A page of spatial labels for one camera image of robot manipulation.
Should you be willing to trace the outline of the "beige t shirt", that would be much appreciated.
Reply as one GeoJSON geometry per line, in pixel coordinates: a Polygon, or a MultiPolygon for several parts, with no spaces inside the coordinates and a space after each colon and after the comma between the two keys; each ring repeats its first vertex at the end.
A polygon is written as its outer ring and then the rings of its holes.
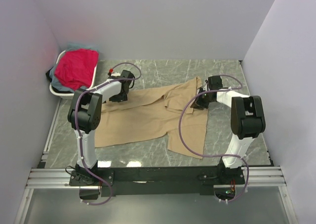
{"type": "Polygon", "coordinates": [[[133,90],[125,102],[104,103],[95,147],[168,135],[168,150],[199,158],[204,150],[208,112],[185,105],[201,86],[201,78],[195,77],[182,84],[133,90]]]}

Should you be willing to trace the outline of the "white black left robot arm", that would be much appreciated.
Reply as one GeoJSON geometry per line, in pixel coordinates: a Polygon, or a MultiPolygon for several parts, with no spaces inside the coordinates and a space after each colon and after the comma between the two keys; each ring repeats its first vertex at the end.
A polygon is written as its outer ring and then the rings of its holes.
{"type": "Polygon", "coordinates": [[[136,79],[128,70],[114,73],[111,69],[108,79],[88,90],[75,91],[68,112],[68,122],[75,132],[78,159],[72,180],[94,185],[99,180],[98,160],[95,154],[95,131],[101,122],[102,104],[106,101],[124,102],[136,79]]]}

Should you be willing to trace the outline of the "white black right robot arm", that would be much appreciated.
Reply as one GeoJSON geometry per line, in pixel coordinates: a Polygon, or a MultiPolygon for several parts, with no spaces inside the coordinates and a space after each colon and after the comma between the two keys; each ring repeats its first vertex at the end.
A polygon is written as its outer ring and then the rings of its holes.
{"type": "Polygon", "coordinates": [[[221,76],[208,77],[205,83],[205,86],[198,89],[200,96],[191,107],[204,110],[210,103],[218,102],[231,109],[233,135],[226,156],[220,159],[224,167],[217,171],[218,181],[228,184],[234,178],[233,170],[243,164],[241,157],[244,157],[250,144],[266,128],[262,100],[259,96],[249,96],[223,87],[221,76]]]}

